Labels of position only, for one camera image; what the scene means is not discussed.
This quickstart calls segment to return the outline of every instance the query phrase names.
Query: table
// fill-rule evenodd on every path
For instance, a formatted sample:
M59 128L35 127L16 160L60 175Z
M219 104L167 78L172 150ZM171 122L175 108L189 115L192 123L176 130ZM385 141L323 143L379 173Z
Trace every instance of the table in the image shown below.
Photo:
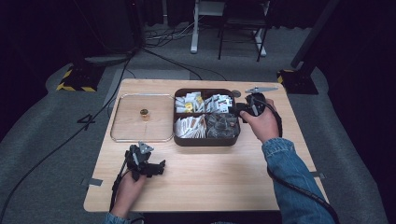
M198 33L199 33L199 16L222 16L222 11L224 9L224 2L209 2L209 1L201 1L195 0L195 8L194 8L194 29L192 31L192 39L191 39L191 53L198 52ZM260 44L262 42L261 31L256 35L255 41L257 44L258 50L260 50ZM262 48L262 57L265 57L267 52L265 48Z
M278 87L265 96L276 102L283 119L284 137L293 141L297 154L311 172L316 168L308 152L300 127L283 87L278 83L196 81L162 79L124 79L118 98L126 93L169 93L182 88L238 90L238 103L245 102L245 90L253 87ZM101 186L90 185L84 208L90 212L108 211L111 188L120 171L124 152L131 143L116 143L110 137L114 110L93 171L92 178L103 180ZM278 210L273 181L266 173L261 142L250 127L241 122L241 133L231 147L180 147L173 139L149 143L154 147L149 162L166 160L163 175L149 178L132 210L136 212L175 211L261 211ZM325 195L320 179L316 181Z

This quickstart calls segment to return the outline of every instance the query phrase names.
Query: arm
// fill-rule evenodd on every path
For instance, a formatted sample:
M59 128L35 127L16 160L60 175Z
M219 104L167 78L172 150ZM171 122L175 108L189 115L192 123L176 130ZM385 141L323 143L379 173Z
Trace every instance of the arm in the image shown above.
M267 103L276 109L274 101L267 99ZM272 112L265 109L258 117L252 117L249 113L241 111L240 115L262 142L262 152L273 174L323 198L314 177L297 156L294 144L279 138L276 119ZM274 190L283 223L333 223L331 215L310 198L276 182Z
M134 201L139 196L147 177L141 175L137 181L134 181L132 174L126 173L120 182L117 191L116 202L110 213L106 214L104 224L130 224L128 214Z

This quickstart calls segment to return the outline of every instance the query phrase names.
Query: black chair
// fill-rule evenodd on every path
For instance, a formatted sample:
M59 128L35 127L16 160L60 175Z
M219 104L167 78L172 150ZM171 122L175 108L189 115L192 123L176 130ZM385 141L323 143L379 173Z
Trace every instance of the black chair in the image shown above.
M267 7L268 1L264 0L228 0L225 2L222 25L218 33L220 37L218 59L221 57L223 42L234 42L260 45L257 62L260 60L265 36L267 35L268 29L271 28L268 15L271 10L271 4L269 5L270 6ZM258 43L256 37L261 33L260 29L264 30L264 32L262 41ZM254 31L254 35L248 40L224 39L224 30L251 30Z

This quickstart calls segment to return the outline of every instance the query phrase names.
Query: gray carpet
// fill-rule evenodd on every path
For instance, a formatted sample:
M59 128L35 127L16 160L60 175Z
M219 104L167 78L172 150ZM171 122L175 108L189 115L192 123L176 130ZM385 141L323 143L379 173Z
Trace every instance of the gray carpet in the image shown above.
M197 54L190 54L190 35L149 50L204 68L191 69L205 80L223 80L219 75L222 74L229 81L276 81L276 72L290 68L308 33L308 29L271 30L265 45L267 56L259 63L255 60L254 46L240 48L232 44L224 46L218 60L215 29L200 32ZM4 204L23 175L82 127L77 120L88 114L95 115L102 108L113 91L111 86L122 64L106 68L98 92L56 91L68 67L69 64L49 78L49 94L32 106L1 142L0 204ZM143 51L133 57L128 69L183 70ZM341 223L387 223L376 184L332 110L325 77L315 70L312 78L319 95L296 94L289 98L314 163L326 176L322 183L332 206ZM199 78L190 74L190 79ZM3 223L100 223L103 220L104 213L88 213L83 209L87 187L81 182L92 176L108 124L106 111L107 108L87 131L81 131L28 175L12 196ZM151 220L148 223L175 222Z

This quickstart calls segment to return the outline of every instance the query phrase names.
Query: denim sleeve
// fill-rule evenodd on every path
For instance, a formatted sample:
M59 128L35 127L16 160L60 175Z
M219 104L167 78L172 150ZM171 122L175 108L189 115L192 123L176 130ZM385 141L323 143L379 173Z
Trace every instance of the denim sleeve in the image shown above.
M122 217L116 217L111 213L107 213L103 224L131 224L131 220L126 220Z
M295 152L294 144L284 138L274 138L262 145L268 168L275 176L324 199L314 177ZM274 182L276 201L282 223L334 223L332 216L319 203Z

